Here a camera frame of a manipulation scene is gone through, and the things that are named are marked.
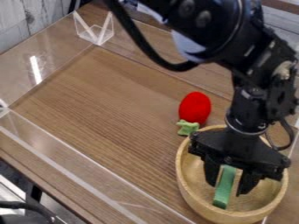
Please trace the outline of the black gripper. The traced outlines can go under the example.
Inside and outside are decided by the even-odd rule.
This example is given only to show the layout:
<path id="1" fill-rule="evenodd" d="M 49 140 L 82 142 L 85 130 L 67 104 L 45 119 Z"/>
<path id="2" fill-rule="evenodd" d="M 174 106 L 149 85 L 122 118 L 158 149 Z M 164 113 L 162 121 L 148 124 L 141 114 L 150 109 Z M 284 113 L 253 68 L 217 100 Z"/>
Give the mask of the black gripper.
<path id="1" fill-rule="evenodd" d="M 261 140 L 266 128 L 236 129 L 226 125 L 218 129 L 193 131 L 188 152 L 202 161 L 205 181 L 216 185 L 220 167 L 229 165 L 242 171 L 236 195 L 248 194 L 261 179 L 280 181 L 290 165 L 278 148 Z"/>

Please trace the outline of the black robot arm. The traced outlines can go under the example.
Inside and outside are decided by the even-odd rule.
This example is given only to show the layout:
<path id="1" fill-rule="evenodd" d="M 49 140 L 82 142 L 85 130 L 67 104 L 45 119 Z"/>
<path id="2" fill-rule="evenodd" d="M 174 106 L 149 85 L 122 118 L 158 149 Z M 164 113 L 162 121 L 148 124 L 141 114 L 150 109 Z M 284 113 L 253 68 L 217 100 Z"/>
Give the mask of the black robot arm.
<path id="1" fill-rule="evenodd" d="M 161 67 L 184 72 L 204 63 L 230 71 L 233 97 L 225 127 L 190 133 L 188 152 L 200 157 L 205 181 L 213 185 L 220 167 L 241 170 L 237 193 L 261 179 L 280 180 L 290 160 L 261 135 L 285 123 L 299 107 L 294 76 L 299 59 L 289 44 L 265 27 L 260 0 L 138 0 L 172 30 L 184 61 L 173 64 L 156 53 L 118 0 L 103 0 L 126 34 Z"/>

